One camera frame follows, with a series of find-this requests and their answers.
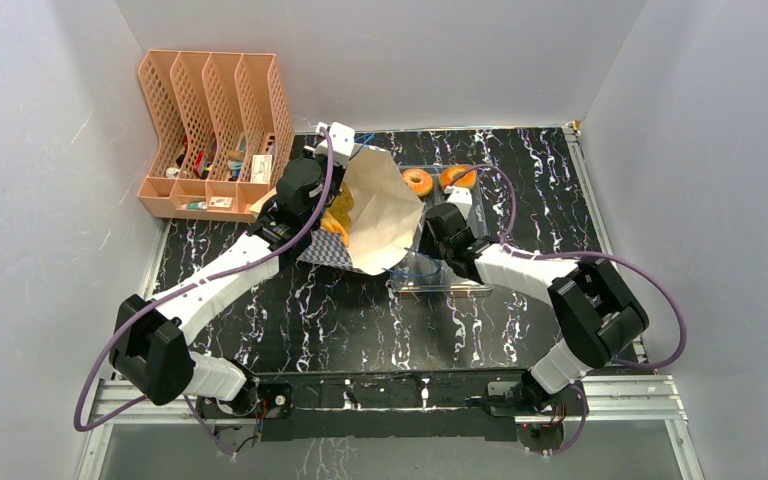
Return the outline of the orange fake donut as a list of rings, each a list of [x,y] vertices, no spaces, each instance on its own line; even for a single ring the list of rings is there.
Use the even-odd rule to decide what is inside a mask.
[[[468,165],[453,165],[442,171],[439,183],[442,190],[448,187],[472,189],[477,181],[477,173]]]

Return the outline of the blue checkered paper bag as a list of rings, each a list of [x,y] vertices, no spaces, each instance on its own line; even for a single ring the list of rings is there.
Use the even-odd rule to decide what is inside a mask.
[[[261,210],[239,243],[248,261],[264,259],[276,269],[296,260],[369,275],[402,261],[412,246],[423,213],[423,201],[404,183],[389,151],[357,141],[346,168],[335,165],[328,145],[324,188],[313,216],[301,228],[276,223]],[[337,234],[321,228],[340,188],[354,199],[345,248]]]

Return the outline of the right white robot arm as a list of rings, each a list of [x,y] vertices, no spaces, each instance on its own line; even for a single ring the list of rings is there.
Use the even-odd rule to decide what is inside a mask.
[[[567,386],[605,366],[649,325],[644,308],[607,258],[542,259],[515,251],[475,236],[450,203],[425,214],[420,250],[461,278],[515,290],[552,308],[560,340],[516,384],[489,388],[493,406],[550,413]]]

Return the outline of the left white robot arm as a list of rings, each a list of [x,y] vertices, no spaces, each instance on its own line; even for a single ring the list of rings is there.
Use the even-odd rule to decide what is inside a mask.
[[[347,163],[324,154],[291,161],[257,220],[223,254],[178,286],[122,302],[110,365],[155,405],[212,398],[235,416],[254,411],[259,379],[232,359],[190,351],[199,333],[240,296],[292,266],[311,245]]]

